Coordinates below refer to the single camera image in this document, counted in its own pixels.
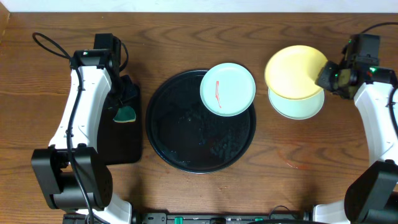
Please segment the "yellow plate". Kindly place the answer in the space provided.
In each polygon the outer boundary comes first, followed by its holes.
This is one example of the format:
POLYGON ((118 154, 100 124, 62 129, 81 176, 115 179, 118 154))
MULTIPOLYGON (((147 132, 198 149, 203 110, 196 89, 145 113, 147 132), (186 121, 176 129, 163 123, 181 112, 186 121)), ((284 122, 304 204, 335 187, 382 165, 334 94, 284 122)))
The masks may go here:
POLYGON ((306 45, 293 45, 270 58, 264 79, 276 95, 304 100, 322 91, 315 81, 326 63, 327 58, 321 51, 306 45))

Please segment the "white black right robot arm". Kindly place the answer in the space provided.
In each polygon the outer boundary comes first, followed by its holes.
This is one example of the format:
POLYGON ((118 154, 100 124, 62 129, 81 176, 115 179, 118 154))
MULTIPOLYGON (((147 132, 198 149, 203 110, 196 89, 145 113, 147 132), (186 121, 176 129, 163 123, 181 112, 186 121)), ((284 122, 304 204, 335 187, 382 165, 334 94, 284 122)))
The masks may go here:
POLYGON ((315 82, 359 110, 369 167, 335 203, 313 208, 317 223, 397 223, 397 90, 395 72, 368 64, 341 67, 328 61, 315 82))

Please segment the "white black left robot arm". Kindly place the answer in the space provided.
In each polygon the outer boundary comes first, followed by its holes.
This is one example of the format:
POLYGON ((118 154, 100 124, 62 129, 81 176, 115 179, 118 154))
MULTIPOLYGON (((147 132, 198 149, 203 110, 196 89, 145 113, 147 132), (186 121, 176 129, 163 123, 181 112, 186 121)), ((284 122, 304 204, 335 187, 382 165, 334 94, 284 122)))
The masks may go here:
POLYGON ((113 192, 109 169, 97 151, 101 112, 109 93, 121 90, 120 57, 110 49, 78 50, 70 59, 71 88, 62 120, 31 164, 51 209, 86 215, 88 223, 132 223, 132 205, 113 192))

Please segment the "light blue plate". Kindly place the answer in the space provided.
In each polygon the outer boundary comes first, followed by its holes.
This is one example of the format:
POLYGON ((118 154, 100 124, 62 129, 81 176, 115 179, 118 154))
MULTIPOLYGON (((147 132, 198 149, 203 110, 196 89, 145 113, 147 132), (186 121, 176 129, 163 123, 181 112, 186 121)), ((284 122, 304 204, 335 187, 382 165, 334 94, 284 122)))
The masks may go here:
POLYGON ((303 100, 283 98, 271 89, 268 89, 268 95, 272 107, 289 119, 309 119, 315 116, 322 109, 325 100, 324 91, 303 100))

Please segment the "green scrubbing sponge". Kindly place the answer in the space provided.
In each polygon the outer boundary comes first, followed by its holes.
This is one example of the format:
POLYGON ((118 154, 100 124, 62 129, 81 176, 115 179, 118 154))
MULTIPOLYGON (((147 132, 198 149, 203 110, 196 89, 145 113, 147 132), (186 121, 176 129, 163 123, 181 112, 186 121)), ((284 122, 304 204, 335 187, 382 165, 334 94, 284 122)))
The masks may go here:
POLYGON ((131 106, 122 106, 118 109, 113 121, 116 123, 132 123, 136 120, 136 112, 131 106))

